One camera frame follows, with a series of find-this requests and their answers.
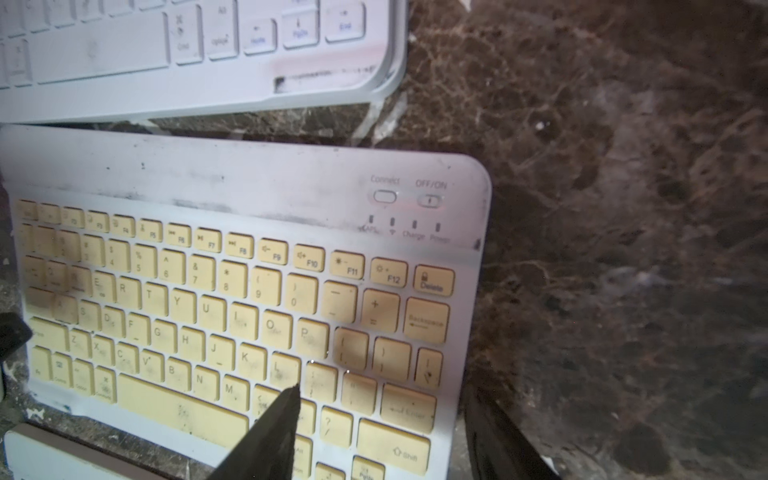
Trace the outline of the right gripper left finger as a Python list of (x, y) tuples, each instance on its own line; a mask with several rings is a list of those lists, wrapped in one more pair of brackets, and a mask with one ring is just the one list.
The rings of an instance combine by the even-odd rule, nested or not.
[(208, 480), (283, 480), (293, 477), (300, 387), (282, 391)]

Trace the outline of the yellow keyboard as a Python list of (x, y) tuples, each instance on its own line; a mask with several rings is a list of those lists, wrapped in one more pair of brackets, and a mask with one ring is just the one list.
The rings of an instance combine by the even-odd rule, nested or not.
[(301, 392), (297, 479), (443, 479), (474, 158), (6, 125), (31, 394), (209, 465)]

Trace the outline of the white keyboard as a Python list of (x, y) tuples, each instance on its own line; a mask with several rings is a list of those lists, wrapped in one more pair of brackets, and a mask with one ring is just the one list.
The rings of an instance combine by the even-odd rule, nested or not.
[(405, 1), (5, 1), (1, 120), (133, 121), (378, 101)]

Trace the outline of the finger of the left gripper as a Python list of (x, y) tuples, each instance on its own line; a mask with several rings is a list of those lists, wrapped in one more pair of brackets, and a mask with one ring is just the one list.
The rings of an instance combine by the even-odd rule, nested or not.
[(6, 360), (33, 336), (31, 328), (14, 312), (0, 314), (0, 360)]

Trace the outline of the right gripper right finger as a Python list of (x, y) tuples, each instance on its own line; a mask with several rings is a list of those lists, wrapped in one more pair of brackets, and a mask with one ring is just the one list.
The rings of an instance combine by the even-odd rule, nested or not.
[(473, 479), (561, 479), (491, 394), (475, 385), (466, 387), (465, 432)]

